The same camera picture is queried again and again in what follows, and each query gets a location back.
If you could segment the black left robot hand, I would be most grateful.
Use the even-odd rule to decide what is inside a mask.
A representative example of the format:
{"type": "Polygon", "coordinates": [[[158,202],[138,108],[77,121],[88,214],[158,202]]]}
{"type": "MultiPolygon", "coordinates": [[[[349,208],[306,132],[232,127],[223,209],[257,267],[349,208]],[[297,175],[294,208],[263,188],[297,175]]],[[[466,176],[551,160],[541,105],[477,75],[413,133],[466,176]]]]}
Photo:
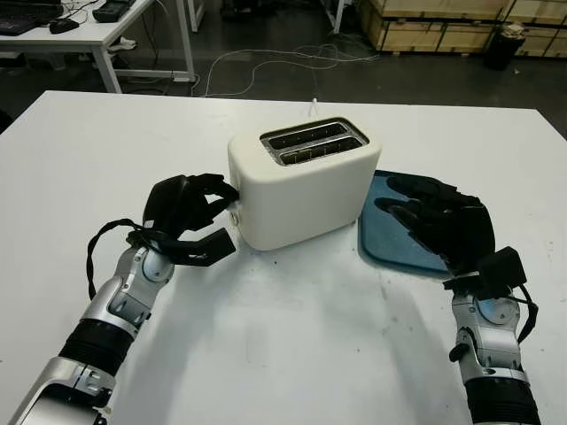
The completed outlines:
{"type": "Polygon", "coordinates": [[[177,175],[156,183],[146,202],[147,228],[178,239],[185,231],[198,231],[239,199],[221,174],[177,175]]]}

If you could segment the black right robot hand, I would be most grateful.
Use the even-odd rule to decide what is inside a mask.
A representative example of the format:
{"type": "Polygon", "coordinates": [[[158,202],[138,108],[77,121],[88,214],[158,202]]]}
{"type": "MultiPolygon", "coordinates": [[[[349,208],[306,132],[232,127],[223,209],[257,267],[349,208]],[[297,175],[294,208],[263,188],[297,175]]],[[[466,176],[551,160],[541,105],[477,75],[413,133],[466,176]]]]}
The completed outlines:
{"type": "Polygon", "coordinates": [[[387,186],[405,200],[378,197],[375,206],[389,213],[425,250],[439,256],[452,275],[478,269],[478,262],[495,253],[493,225],[479,198],[432,177],[390,176],[387,186]]]}

